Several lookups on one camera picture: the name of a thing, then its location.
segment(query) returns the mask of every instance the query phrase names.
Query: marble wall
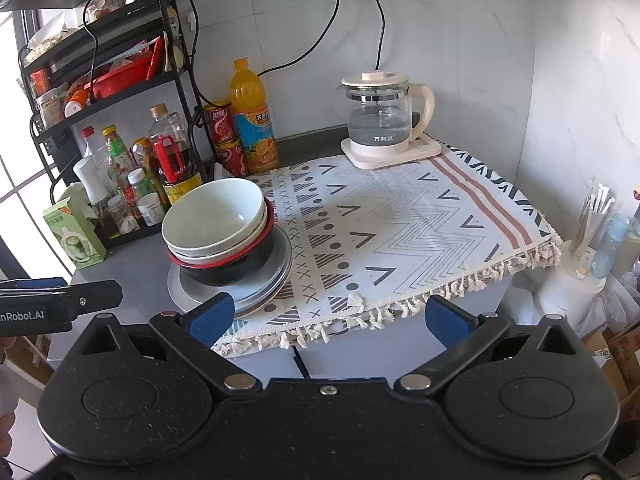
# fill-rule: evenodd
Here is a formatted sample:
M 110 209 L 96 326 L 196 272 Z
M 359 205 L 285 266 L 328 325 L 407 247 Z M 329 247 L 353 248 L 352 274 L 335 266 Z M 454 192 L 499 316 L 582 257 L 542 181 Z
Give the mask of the marble wall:
M 565 238 L 593 179 L 633 216 L 640 0 L 535 0 L 536 63 L 516 184 Z
M 529 111 L 533 0 L 381 1 L 387 24 L 382 68 L 404 72 L 433 89 L 436 111 L 429 133 L 471 151 L 513 180 Z M 335 0 L 195 3 L 201 27 L 198 83 L 207 96 L 220 99 L 227 94 L 235 59 L 247 56 L 256 72 L 295 59 L 317 39 Z M 188 1 L 178 0 L 178 6 L 186 23 Z M 335 23 L 318 48 L 299 64 L 263 78 L 276 135 L 344 124 L 340 80 L 373 70 L 379 34 L 374 0 L 340 0 Z M 98 127 L 117 117 L 133 140 L 150 123 L 140 110 L 159 100 L 178 106 L 175 91 L 165 85 L 108 108 L 87 123 Z

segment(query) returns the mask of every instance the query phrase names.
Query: green box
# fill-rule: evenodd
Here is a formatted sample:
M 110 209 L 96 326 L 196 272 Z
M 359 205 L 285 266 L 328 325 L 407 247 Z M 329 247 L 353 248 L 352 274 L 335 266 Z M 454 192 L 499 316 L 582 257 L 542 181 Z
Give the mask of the green box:
M 94 226 L 81 212 L 78 199 L 70 196 L 42 213 L 65 253 L 78 269 L 104 260 L 107 249 L 94 232 Z

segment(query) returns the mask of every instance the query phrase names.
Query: screw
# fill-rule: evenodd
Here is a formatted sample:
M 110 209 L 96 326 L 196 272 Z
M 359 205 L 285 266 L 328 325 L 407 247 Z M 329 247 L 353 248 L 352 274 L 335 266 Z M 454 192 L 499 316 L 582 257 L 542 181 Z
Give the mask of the screw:
M 249 374 L 233 374 L 225 378 L 225 386 L 229 390 L 250 390 L 255 386 L 255 377 Z
M 422 374 L 408 374 L 400 379 L 400 386 L 410 392 L 426 390 L 431 386 L 431 379 Z
M 322 386 L 320 388 L 320 393 L 323 395 L 335 395 L 338 393 L 338 388 L 335 386 Z

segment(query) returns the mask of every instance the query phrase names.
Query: orange juice bottle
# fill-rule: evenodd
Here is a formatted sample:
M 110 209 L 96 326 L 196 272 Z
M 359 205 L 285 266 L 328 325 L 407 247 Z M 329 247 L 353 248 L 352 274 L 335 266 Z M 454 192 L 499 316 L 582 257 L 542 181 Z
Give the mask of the orange juice bottle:
M 277 168 L 278 149 L 273 138 L 264 85 L 249 70 L 247 58 L 236 59 L 236 74 L 231 79 L 229 97 L 235 111 L 238 135 L 244 146 L 249 170 L 261 173 Z

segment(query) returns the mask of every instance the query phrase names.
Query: tablecloth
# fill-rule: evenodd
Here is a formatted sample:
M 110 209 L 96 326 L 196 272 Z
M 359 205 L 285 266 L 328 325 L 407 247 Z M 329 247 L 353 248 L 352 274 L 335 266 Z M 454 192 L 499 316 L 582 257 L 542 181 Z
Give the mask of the tablecloth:
M 414 316 L 525 267 L 556 264 L 562 240 L 520 192 L 452 146 L 366 171 L 344 155 L 253 176 L 289 235 L 289 279 L 212 348 L 235 356 L 302 347 Z

